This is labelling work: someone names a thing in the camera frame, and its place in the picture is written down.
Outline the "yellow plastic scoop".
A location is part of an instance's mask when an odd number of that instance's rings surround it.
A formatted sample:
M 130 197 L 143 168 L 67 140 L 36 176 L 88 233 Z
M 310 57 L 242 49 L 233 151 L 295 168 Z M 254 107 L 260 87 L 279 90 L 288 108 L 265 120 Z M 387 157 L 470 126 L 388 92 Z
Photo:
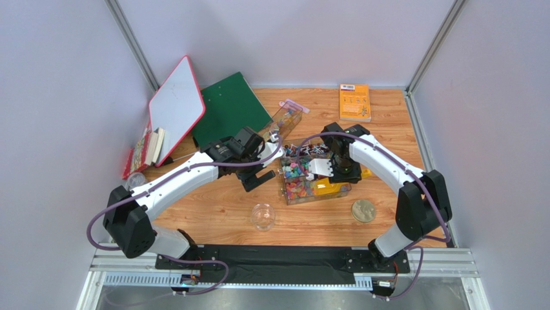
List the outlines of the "yellow plastic scoop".
M 333 198 L 346 196 L 352 189 L 350 183 L 331 183 L 328 177 L 322 177 L 313 182 L 312 192 L 315 197 Z

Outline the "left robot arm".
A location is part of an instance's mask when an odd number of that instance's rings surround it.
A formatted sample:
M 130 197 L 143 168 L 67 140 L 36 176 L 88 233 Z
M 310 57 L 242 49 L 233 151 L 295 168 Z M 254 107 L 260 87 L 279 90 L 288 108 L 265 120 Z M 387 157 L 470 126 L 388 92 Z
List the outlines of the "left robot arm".
M 102 219 L 116 243 L 114 249 L 127 258 L 144 253 L 181 258 L 192 247 L 191 238 L 182 230 L 157 227 L 154 220 L 187 194 L 224 176 L 235 174 L 250 192 L 275 176 L 271 170 L 262 176 L 259 172 L 282 156 L 278 132 L 271 132 L 265 139 L 250 127 L 243 127 L 235 136 L 206 144 L 185 163 L 154 181 L 132 190 L 115 188 L 108 207 L 91 223 Z

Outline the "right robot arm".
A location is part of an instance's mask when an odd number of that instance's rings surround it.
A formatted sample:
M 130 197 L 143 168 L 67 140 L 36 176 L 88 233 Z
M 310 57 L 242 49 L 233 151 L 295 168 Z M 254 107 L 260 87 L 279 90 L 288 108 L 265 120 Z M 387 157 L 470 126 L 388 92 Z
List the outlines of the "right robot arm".
M 443 229 L 442 242 L 450 240 L 447 223 L 453 217 L 443 174 L 425 172 L 384 147 L 366 128 L 354 125 L 343 129 L 337 123 L 318 134 L 330 148 L 328 160 L 309 163 L 311 173 L 328 177 L 330 183 L 358 183 L 362 167 L 370 169 L 397 196 L 395 223 L 368 244 L 372 264 L 389 265 L 396 256 L 410 249 L 437 228 Z

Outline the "clear box of star candies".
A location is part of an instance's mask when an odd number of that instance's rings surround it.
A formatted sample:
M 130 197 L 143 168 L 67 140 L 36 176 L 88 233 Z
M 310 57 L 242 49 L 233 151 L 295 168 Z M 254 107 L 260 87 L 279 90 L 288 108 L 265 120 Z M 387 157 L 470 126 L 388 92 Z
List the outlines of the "clear box of star candies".
M 306 178 L 309 173 L 309 165 L 313 159 L 329 159 L 328 154 L 300 156 L 299 160 L 295 157 L 280 159 L 280 174 L 284 179 L 292 181 L 298 178 Z

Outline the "clear box of translucent candies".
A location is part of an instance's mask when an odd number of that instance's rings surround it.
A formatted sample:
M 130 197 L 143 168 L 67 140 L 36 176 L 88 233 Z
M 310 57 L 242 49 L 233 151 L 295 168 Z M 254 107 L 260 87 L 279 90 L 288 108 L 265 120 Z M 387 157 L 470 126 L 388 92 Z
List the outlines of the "clear box of translucent candies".
M 320 200 L 329 200 L 329 199 L 345 197 L 345 196 L 333 197 L 333 198 L 315 197 L 312 192 L 312 186 L 314 185 L 313 184 L 314 181 L 315 180 L 309 181 L 309 180 L 306 180 L 305 178 L 298 178 L 297 180 L 294 180 L 294 181 L 290 179 L 285 180 L 283 182 L 281 191 L 282 191 L 283 197 L 286 200 L 287 205 L 296 205 L 301 203 L 309 203 L 309 202 L 315 202 Z

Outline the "clear box of wrapped candies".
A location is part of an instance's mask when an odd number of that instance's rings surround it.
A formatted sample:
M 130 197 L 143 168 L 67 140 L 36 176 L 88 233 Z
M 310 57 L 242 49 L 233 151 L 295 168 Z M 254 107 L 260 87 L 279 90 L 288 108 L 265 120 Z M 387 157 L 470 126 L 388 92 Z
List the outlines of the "clear box of wrapped candies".
M 303 112 L 294 110 L 288 106 L 280 107 L 271 120 L 259 131 L 259 135 L 269 141 L 273 135 L 277 135 L 281 141 L 295 129 L 302 119 Z

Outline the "clear box of lollipops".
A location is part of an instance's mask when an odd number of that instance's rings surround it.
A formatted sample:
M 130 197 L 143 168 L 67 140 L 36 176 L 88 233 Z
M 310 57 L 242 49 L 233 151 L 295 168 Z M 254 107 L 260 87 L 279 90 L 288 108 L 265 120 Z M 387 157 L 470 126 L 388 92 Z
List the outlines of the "clear box of lollipops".
M 303 139 L 288 139 L 283 142 L 283 158 L 330 158 L 332 151 L 321 138 L 313 138 L 302 144 Z

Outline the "clear round plastic jar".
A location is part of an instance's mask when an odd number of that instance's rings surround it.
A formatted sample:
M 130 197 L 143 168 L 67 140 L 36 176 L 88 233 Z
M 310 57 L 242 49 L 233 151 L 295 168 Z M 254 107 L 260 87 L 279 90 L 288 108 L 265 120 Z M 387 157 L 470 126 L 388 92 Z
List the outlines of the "clear round plastic jar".
M 252 208 L 250 220 L 257 230 L 269 231 L 275 224 L 276 212 L 269 204 L 257 204 Z

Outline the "green cutting mat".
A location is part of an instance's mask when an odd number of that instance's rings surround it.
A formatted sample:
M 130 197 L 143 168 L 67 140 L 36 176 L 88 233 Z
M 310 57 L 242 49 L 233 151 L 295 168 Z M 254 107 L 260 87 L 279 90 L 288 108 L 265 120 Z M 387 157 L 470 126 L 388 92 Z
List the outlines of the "green cutting mat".
M 197 148 L 235 136 L 243 127 L 256 132 L 272 121 L 241 72 L 234 73 L 201 90 L 205 113 L 192 129 Z

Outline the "gold round tin lid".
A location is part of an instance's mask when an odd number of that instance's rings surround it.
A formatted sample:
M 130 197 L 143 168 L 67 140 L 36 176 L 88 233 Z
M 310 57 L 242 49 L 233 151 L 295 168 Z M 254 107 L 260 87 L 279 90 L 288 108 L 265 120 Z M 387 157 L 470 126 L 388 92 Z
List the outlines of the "gold round tin lid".
M 369 223 L 376 218 L 376 207 L 369 200 L 356 200 L 352 204 L 351 214 L 355 220 Z

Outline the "orange paperback book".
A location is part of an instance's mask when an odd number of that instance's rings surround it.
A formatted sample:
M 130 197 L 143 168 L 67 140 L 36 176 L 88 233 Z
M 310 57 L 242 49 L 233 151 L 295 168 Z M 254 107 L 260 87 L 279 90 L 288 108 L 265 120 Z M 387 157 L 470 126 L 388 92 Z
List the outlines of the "orange paperback book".
M 372 112 L 368 84 L 340 84 L 339 117 L 341 120 L 371 122 Z

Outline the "red framed whiteboard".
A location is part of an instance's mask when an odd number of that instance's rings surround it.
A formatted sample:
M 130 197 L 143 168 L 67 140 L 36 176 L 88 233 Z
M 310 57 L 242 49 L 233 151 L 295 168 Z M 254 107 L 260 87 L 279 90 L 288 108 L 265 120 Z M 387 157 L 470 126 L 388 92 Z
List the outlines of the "red framed whiteboard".
M 160 167 L 198 123 L 205 104 L 188 55 L 181 58 L 149 101 L 152 130 L 164 130 L 164 138 L 155 166 Z

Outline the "stack of books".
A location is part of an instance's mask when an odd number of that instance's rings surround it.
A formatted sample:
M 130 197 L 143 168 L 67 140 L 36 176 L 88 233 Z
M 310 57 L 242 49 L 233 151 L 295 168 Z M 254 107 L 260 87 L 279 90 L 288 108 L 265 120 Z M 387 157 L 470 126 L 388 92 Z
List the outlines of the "stack of books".
M 130 150 L 122 179 L 127 180 L 135 172 L 142 172 L 151 165 L 159 163 L 165 130 L 158 127 L 148 130 L 146 134 Z

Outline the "small clear cup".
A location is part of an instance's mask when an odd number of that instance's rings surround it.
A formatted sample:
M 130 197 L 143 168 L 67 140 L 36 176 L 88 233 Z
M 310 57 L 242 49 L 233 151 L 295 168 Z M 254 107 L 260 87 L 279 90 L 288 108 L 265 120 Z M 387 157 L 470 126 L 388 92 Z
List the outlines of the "small clear cup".
M 147 182 L 147 179 L 143 173 L 134 172 L 128 176 L 125 183 L 125 188 L 127 190 L 131 190 L 135 187 L 139 187 L 146 184 L 146 182 Z

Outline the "aluminium frame rail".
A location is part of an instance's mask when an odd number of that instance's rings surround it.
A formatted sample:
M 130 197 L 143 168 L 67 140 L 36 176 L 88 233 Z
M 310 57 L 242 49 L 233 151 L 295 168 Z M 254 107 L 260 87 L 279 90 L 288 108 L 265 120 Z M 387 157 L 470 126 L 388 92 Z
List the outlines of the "aluminium frame rail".
M 375 292 L 385 300 L 410 296 L 422 280 L 438 289 L 458 281 L 453 297 L 469 309 L 489 302 L 469 249 L 426 248 L 401 252 L 375 266 L 364 247 L 200 245 L 188 252 L 189 263 L 146 253 L 128 259 L 121 252 L 98 250 L 81 292 L 78 309 L 95 309 L 102 288 L 164 287 L 177 291 L 224 289 L 299 289 Z

